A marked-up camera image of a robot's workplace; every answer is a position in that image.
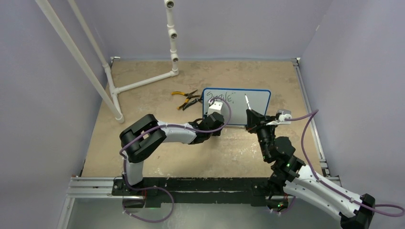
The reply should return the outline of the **white whiteboard marker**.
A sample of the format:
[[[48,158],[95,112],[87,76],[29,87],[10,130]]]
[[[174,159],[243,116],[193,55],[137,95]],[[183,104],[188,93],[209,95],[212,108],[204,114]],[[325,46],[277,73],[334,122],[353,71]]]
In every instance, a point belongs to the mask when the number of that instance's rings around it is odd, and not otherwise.
[[[251,110],[251,106],[250,106],[250,103],[249,103],[249,99],[248,99],[247,94],[245,94],[245,101],[246,101],[247,109],[248,109],[248,110]]]

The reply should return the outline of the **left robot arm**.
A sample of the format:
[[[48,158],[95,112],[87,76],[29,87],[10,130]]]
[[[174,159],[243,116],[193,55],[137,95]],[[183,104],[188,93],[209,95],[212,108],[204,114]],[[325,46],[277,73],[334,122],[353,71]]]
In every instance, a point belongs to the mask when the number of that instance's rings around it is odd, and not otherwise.
[[[185,124],[170,124],[147,114],[119,135],[119,154],[124,158],[124,189],[130,195],[142,190],[143,161],[163,143],[201,144],[211,136],[220,136],[223,115],[214,112]]]

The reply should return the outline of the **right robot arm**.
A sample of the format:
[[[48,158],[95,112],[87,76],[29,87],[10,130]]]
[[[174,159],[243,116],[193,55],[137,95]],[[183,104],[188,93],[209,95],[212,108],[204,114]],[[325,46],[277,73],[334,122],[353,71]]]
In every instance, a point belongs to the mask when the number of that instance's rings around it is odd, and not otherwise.
[[[322,177],[294,155],[296,149],[288,137],[276,137],[278,125],[293,121],[290,111],[278,110],[275,116],[268,116],[248,108],[246,118],[246,130],[257,135],[263,161],[271,164],[270,196],[284,192],[301,198],[337,219],[343,229],[369,228],[374,197],[355,194]]]

